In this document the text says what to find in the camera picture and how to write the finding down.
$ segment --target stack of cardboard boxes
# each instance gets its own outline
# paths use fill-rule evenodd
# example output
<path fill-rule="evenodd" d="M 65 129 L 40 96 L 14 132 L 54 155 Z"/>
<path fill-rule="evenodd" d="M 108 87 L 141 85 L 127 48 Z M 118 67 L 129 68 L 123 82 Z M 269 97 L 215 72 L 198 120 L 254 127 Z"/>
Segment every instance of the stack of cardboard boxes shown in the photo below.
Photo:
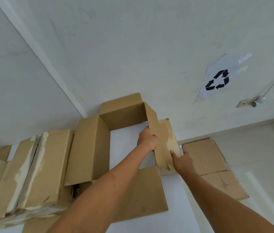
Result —
<path fill-rule="evenodd" d="M 111 131 L 144 121 L 159 137 L 156 166 L 138 171 L 114 222 L 167 211 L 160 176 L 175 174 L 169 150 L 178 156 L 180 151 L 169 120 L 158 121 L 137 93 L 103 103 L 99 115 L 79 121 L 75 134 L 59 130 L 33 136 L 20 142 L 11 161 L 0 160 L 0 228 L 37 219 L 41 227 L 53 224 L 109 171 Z M 23 232 L 31 230 L 25 226 Z"/>

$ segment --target white wall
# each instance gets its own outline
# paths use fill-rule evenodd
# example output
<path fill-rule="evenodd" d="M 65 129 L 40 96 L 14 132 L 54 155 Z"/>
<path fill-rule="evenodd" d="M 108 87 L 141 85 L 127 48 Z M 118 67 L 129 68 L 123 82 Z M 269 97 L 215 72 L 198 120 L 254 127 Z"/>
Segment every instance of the white wall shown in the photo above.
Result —
<path fill-rule="evenodd" d="M 250 196 L 241 202 L 274 224 L 274 123 L 213 139 Z M 201 232 L 213 232 L 185 189 Z"/>
<path fill-rule="evenodd" d="M 274 118 L 235 106 L 274 81 L 274 0 L 0 0 L 38 57 L 88 115 L 141 92 L 178 140 Z M 212 100 L 195 103 L 207 65 L 251 53 Z"/>
<path fill-rule="evenodd" d="M 81 119 L 0 9 L 0 147 Z"/>

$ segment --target wall outlet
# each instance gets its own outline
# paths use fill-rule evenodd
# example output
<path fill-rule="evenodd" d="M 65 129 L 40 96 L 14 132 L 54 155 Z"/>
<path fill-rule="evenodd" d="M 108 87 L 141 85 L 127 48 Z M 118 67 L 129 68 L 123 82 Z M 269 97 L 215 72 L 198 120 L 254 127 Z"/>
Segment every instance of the wall outlet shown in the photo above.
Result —
<path fill-rule="evenodd" d="M 250 102 L 251 102 L 251 99 L 242 100 L 236 105 L 236 108 L 240 108 L 240 107 L 249 105 Z"/>

